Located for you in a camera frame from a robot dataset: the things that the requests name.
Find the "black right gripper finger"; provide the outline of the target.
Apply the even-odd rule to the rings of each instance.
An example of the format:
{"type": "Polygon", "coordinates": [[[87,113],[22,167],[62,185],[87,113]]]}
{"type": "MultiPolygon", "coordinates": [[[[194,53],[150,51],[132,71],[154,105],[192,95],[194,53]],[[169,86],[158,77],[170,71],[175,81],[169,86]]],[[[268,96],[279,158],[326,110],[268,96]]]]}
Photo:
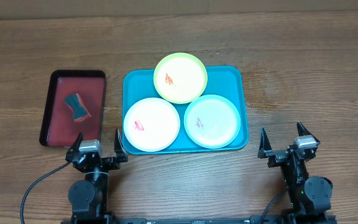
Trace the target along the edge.
{"type": "Polygon", "coordinates": [[[319,139],[316,138],[313,134],[311,134],[306,127],[303,125],[301,121],[298,121],[297,124],[297,131],[299,136],[312,136],[314,140],[319,144],[319,139]]]}
{"type": "Polygon", "coordinates": [[[268,152],[272,152],[272,147],[270,145],[270,141],[267,136],[267,133],[265,132],[265,128],[262,128],[261,135],[260,135],[259,153],[268,153],[268,152]]]}

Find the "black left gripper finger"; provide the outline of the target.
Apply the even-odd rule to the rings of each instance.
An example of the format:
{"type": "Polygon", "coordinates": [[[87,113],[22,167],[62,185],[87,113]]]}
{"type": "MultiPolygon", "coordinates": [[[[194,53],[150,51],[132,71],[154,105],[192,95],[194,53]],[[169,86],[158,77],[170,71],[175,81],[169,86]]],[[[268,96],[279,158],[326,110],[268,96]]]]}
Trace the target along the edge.
{"type": "Polygon", "coordinates": [[[68,151],[69,152],[78,152],[82,141],[83,141],[83,134],[79,133],[75,142],[73,143],[73,145],[70,147],[70,149],[68,151]]]}
{"type": "Polygon", "coordinates": [[[122,137],[118,129],[116,129],[114,135],[114,152],[116,157],[126,157],[126,150],[122,144],[122,137]]]}

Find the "white plate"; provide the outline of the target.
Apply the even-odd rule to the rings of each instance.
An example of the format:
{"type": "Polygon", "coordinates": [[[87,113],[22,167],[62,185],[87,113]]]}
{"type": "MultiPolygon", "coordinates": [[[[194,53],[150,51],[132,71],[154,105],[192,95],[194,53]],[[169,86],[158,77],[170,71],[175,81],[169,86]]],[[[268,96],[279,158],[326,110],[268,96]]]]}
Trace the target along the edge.
{"type": "Polygon", "coordinates": [[[136,149],[157,152],[176,140],[180,131],[180,117],[168,101],[145,98],[129,108],[123,128],[126,139],[136,149]]]}

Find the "green and orange sponge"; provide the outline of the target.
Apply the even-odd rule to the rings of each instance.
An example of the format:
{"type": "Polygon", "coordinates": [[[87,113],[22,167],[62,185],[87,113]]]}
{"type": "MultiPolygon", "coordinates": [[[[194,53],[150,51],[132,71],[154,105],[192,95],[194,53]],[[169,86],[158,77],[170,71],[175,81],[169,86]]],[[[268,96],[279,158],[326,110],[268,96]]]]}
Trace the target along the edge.
{"type": "Polygon", "coordinates": [[[72,110],[74,122],[79,123],[91,117],[91,113],[86,108],[78,93],[67,96],[64,102],[67,107],[72,110]]]}

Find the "green-rimmed plate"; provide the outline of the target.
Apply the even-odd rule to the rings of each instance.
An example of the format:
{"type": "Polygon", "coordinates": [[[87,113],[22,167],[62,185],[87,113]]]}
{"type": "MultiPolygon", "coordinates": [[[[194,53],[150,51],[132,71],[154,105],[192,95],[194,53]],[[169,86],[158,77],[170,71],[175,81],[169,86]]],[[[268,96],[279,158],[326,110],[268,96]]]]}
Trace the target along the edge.
{"type": "Polygon", "coordinates": [[[165,100],[190,103],[206,89],[208,73],[200,59],[188,53],[167,55],[155,67],[154,87],[165,100]]]}

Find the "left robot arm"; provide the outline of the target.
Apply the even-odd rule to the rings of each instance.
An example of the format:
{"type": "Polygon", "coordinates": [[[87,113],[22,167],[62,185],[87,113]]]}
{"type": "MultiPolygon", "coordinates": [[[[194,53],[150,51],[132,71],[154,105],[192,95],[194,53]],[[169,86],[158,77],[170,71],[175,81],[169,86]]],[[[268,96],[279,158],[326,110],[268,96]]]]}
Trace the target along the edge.
{"type": "Polygon", "coordinates": [[[108,210],[109,172],[120,169],[128,161],[127,152],[117,129],[114,137],[113,157],[103,157],[101,143],[84,140],[79,134],[66,153],[66,161],[84,173],[85,178],[75,182],[68,191],[72,207],[70,223],[119,223],[119,219],[108,210]]]}

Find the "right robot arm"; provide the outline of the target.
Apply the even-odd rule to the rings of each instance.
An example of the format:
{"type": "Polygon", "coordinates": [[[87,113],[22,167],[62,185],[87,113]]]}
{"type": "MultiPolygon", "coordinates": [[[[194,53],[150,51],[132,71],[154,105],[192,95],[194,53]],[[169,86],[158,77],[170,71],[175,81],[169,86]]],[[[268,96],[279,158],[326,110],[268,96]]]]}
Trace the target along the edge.
{"type": "Polygon", "coordinates": [[[269,202],[254,223],[336,223],[335,217],[327,215],[331,209],[333,183],[325,177],[310,177],[306,169],[306,162],[316,157],[320,141],[300,121],[296,126],[298,137],[279,151],[272,149],[265,129],[261,129],[257,157],[267,159],[269,168],[281,169],[286,188],[269,202]],[[270,207],[285,194],[289,196],[291,208],[268,217],[270,207]]]}

